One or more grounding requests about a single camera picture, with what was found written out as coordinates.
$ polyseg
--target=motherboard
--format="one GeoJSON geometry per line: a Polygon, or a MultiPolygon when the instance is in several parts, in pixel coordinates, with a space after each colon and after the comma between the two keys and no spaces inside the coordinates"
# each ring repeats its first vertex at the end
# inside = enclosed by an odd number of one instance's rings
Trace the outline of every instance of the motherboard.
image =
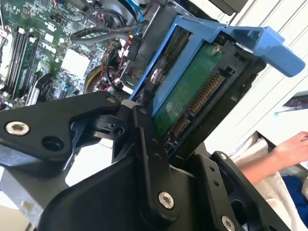
{"type": "Polygon", "coordinates": [[[43,76],[48,100],[78,95],[87,74],[101,64],[108,41],[79,45],[70,35],[104,26],[104,21],[92,14],[85,17],[74,2],[58,3],[61,12],[53,0],[1,1],[2,30],[7,33],[1,45],[1,100],[9,109],[34,104],[28,92],[43,76]]]}

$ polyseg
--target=human hand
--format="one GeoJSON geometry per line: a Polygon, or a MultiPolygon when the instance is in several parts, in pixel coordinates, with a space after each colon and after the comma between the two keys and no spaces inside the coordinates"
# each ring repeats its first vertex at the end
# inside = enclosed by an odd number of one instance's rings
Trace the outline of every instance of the human hand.
{"type": "Polygon", "coordinates": [[[282,165],[281,168],[308,161],[308,132],[302,131],[279,144],[272,155],[282,165]]]}

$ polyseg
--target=person's arm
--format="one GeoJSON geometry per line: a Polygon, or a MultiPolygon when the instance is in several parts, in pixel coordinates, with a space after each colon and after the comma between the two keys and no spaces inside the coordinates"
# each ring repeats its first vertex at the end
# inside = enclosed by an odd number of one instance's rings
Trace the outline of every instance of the person's arm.
{"type": "Polygon", "coordinates": [[[256,184],[275,172],[301,162],[308,161],[308,132],[278,145],[269,155],[256,159],[240,167],[252,184],[256,184]]]}

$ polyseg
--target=screw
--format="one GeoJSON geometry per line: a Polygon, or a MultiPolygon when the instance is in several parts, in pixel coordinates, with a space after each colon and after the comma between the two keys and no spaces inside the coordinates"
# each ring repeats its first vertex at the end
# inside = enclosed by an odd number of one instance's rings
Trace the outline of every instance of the screw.
{"type": "Polygon", "coordinates": [[[212,55],[217,55],[220,52],[220,46],[217,45],[216,47],[213,48],[212,50],[212,55]]]}
{"type": "Polygon", "coordinates": [[[143,108],[140,108],[139,111],[141,111],[143,114],[146,114],[146,111],[143,108]]]}
{"type": "Polygon", "coordinates": [[[113,98],[108,97],[107,100],[111,103],[115,103],[116,101],[113,98]]]}
{"type": "Polygon", "coordinates": [[[227,216],[222,216],[221,218],[222,224],[228,231],[235,231],[235,226],[233,222],[227,216]]]}
{"type": "Polygon", "coordinates": [[[158,195],[159,203],[166,209],[172,209],[174,207],[174,201],[172,196],[167,192],[161,192],[158,195]]]}
{"type": "Polygon", "coordinates": [[[225,154],[221,153],[220,156],[223,160],[227,160],[227,157],[225,156],[225,154]]]}
{"type": "Polygon", "coordinates": [[[8,123],[5,126],[5,130],[14,136],[24,136],[30,131],[30,128],[27,124],[23,122],[14,121],[8,123]]]}

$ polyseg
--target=green circuit board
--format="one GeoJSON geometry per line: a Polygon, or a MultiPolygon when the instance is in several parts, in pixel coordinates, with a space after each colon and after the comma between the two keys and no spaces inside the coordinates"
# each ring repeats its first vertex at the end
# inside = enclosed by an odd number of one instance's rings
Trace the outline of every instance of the green circuit board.
{"type": "MultiPolygon", "coordinates": [[[[68,18],[80,20],[84,17],[84,12],[74,4],[74,1],[66,0],[63,2],[64,4],[61,4],[59,8],[68,18]]],[[[53,0],[2,0],[1,12],[3,25],[10,28],[13,37],[13,28],[19,26],[38,39],[32,68],[35,71],[41,65],[49,67],[49,73],[54,77],[56,99],[57,92],[67,90],[69,87],[71,92],[73,90],[83,91],[85,77],[90,70],[100,65],[108,41],[91,45],[78,45],[70,41],[70,36],[84,28],[102,26],[101,21],[98,22],[92,16],[82,22],[67,21],[59,16],[53,0]],[[89,60],[88,68],[83,76],[71,75],[69,71],[63,69],[63,61],[68,50],[73,50],[89,60]]]]}
{"type": "Polygon", "coordinates": [[[203,87],[214,67],[222,59],[223,53],[218,53],[215,56],[211,54],[214,47],[215,45],[205,43],[200,48],[172,92],[155,114],[154,124],[160,135],[166,134],[172,125],[177,122],[196,96],[196,93],[203,87]]]}

